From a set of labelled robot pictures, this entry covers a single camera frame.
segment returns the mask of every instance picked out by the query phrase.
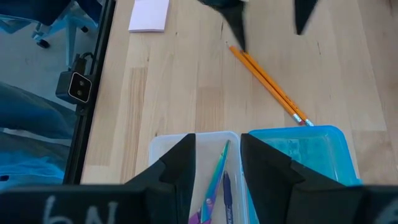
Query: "wooden desk surface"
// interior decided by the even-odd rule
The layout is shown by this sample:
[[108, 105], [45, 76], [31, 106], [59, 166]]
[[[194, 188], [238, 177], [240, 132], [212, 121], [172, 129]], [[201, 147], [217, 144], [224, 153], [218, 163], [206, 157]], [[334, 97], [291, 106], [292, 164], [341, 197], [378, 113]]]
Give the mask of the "wooden desk surface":
[[[130, 34], [133, 4], [117, 2], [83, 183], [131, 179], [157, 135], [295, 126], [229, 52], [219, 14], [170, 0], [164, 33]], [[321, 0], [305, 35], [292, 21], [292, 1], [250, 0], [249, 53], [315, 124], [343, 130], [365, 182], [397, 184], [394, 13], [382, 0]]]

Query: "yellow pencil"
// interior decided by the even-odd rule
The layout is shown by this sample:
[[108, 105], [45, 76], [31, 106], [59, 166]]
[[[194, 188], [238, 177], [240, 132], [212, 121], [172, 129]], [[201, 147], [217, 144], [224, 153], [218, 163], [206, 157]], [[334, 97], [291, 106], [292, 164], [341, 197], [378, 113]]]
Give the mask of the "yellow pencil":
[[305, 121], [308, 126], [313, 126], [313, 123], [309, 120], [307, 115], [299, 109], [299, 107], [291, 100], [286, 93], [281, 89], [281, 87], [276, 84], [276, 82], [268, 75], [268, 73], [261, 68], [261, 66], [247, 53], [243, 52], [243, 56], [251, 63], [251, 65], [256, 68], [256, 70], [271, 84], [272, 87], [279, 93], [279, 95], [290, 105], [291, 108]]
[[299, 115], [290, 107], [290, 105], [276, 92], [276, 90], [271, 86], [270, 83], [254, 68], [254, 66], [240, 53], [240, 51], [233, 46], [230, 46], [229, 49], [232, 53], [237, 57], [246, 68], [261, 82], [262, 85], [271, 93], [272, 96], [285, 108], [285, 110], [293, 117], [298, 124], [304, 124], [303, 120]]

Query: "blue lid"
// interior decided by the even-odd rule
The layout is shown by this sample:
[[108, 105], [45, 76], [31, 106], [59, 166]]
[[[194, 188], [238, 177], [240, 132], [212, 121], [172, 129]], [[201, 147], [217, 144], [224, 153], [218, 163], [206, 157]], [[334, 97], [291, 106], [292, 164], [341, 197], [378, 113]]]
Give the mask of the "blue lid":
[[[344, 185], [358, 185], [344, 134], [334, 126], [253, 130], [249, 134]], [[258, 223], [248, 192], [250, 223]]]

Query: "blue chair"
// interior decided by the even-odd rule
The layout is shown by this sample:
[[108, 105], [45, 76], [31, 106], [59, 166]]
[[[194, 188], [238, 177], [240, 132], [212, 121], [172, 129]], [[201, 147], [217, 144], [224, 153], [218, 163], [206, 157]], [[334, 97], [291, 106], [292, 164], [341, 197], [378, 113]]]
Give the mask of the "blue chair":
[[0, 0], [0, 30], [13, 34], [31, 23], [37, 23], [32, 38], [42, 48], [44, 39], [62, 29], [67, 32], [67, 65], [72, 66], [76, 29], [96, 29], [97, 24], [85, 17], [74, 0]]

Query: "blue pen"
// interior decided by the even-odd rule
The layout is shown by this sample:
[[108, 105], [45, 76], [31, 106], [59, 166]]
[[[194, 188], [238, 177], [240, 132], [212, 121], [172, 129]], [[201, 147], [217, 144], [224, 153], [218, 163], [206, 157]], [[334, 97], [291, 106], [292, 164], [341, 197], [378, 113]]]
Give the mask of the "blue pen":
[[225, 204], [226, 223], [233, 224], [234, 223], [234, 215], [232, 212], [231, 181], [230, 181], [229, 175], [226, 171], [224, 171], [223, 189], [224, 189], [224, 204]]

